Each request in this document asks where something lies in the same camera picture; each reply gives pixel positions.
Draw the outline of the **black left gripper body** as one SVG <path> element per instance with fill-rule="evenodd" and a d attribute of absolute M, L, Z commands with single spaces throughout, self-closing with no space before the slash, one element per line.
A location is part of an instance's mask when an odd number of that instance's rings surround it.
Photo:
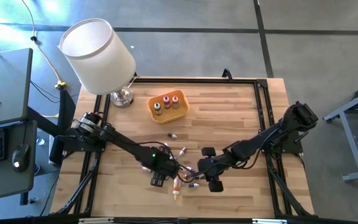
<path fill-rule="evenodd" d="M 168 178 L 178 176 L 179 165 L 168 146 L 151 147 L 141 156 L 141 164 L 154 173 L 150 181 L 154 187 L 162 187 Z"/>

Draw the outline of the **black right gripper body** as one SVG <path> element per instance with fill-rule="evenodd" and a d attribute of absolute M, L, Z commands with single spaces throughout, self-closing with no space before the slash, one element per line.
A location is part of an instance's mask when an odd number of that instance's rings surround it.
<path fill-rule="evenodd" d="M 214 160 L 216 151 L 213 147 L 204 147 L 201 149 L 203 156 L 197 162 L 198 170 L 204 175 L 208 183 L 210 192 L 222 192 L 224 190 L 223 183 L 219 179 L 219 169 L 217 162 Z"/>

